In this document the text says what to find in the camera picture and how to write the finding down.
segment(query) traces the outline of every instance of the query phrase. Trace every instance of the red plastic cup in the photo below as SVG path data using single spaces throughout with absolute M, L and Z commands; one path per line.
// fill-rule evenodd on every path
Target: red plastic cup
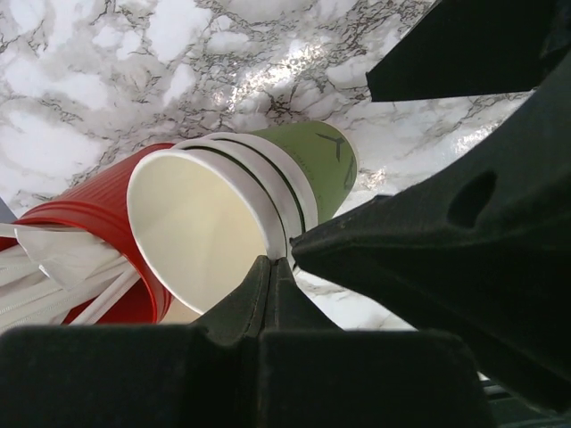
M 31 209 L 18 225 L 65 225 L 88 231 L 119 251 L 135 267 L 141 280 L 98 321 L 98 324 L 158 323 L 169 310 L 172 295 L 145 264 L 131 234 L 127 215 L 127 186 L 133 168 L 147 154 L 169 149 L 171 143 L 154 144 L 116 163 L 50 202 Z M 16 240 L 0 238 L 0 251 Z M 89 302 L 71 310 L 73 320 Z

